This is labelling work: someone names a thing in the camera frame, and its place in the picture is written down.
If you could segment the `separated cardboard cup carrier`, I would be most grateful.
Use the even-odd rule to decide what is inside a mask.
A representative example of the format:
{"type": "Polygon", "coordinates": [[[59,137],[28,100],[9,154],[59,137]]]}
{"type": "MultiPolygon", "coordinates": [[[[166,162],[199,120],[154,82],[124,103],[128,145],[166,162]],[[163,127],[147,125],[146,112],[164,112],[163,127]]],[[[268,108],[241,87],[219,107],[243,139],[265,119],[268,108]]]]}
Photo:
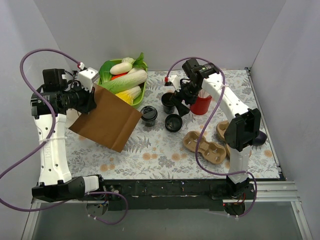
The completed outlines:
{"type": "MultiPolygon", "coordinates": [[[[195,153],[199,136],[199,132],[190,131],[185,135],[182,143],[189,151],[195,153]]],[[[201,137],[198,152],[206,161],[215,165],[221,164],[227,156],[226,149],[222,145],[207,141],[204,136],[201,137]]]]}

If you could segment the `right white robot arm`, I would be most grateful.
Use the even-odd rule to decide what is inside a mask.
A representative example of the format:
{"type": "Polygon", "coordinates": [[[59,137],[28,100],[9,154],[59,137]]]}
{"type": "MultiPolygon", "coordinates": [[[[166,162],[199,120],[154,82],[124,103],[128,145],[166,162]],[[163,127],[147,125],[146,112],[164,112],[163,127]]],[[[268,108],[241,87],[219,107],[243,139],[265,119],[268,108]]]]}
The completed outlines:
{"type": "Polygon", "coordinates": [[[198,57],[181,59],[186,82],[169,74],[164,82],[175,89],[170,100],[181,117],[190,112],[188,106],[196,102],[200,90],[213,97],[216,100],[215,108],[223,111],[229,123],[224,138],[230,148],[230,168],[225,174],[223,190],[230,198],[237,199],[249,187],[250,180],[254,179],[253,174],[248,172],[249,154],[253,141],[260,133],[261,112],[258,108],[249,108],[235,95],[227,86],[225,74],[218,66],[208,60],[200,65],[199,60],[198,57]]]}

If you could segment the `black coffee cup lid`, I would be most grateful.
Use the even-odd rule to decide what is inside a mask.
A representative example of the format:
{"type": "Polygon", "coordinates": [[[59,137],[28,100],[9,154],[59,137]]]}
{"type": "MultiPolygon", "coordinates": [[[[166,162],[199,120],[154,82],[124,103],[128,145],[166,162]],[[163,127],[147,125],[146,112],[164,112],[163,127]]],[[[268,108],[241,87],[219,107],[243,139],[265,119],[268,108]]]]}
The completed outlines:
{"type": "Polygon", "coordinates": [[[176,133],[182,128],[183,120],[178,114],[170,114],[166,117],[164,125],[169,132],[176,133]]]}

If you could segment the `brown paper takeout bag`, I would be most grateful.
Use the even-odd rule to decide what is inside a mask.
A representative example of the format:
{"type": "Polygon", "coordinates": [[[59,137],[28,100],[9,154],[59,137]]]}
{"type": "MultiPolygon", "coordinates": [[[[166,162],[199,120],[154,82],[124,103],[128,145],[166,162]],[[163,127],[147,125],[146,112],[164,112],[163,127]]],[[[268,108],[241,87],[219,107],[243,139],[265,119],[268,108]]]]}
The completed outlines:
{"type": "Polygon", "coordinates": [[[142,114],[107,89],[96,86],[96,108],[81,114],[69,129],[95,143],[120,153],[142,114]]]}

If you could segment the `black coffee cups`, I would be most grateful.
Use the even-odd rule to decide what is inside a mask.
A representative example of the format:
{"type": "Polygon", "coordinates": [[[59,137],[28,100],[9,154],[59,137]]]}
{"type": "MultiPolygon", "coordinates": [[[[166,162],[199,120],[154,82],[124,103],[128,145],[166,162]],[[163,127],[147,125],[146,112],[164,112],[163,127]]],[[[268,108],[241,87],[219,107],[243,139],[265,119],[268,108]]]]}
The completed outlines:
{"type": "Polygon", "coordinates": [[[163,110],[166,114],[173,114],[175,111],[175,105],[171,102],[172,92],[166,92],[161,97],[161,103],[163,105],[163,110]]]}

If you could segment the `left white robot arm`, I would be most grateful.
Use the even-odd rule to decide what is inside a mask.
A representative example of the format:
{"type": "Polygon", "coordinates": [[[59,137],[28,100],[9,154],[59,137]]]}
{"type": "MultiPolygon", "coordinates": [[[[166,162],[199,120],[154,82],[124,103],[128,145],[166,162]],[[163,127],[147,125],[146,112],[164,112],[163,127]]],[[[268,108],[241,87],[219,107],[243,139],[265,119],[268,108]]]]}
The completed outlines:
{"type": "Polygon", "coordinates": [[[32,196],[49,203],[81,199],[89,193],[95,200],[106,196],[100,175],[72,177],[66,152],[67,111],[89,114],[96,108],[94,81],[97,70],[84,68],[67,80],[60,68],[45,69],[43,84],[31,97],[31,115],[37,128],[40,152],[40,177],[32,196]]]}

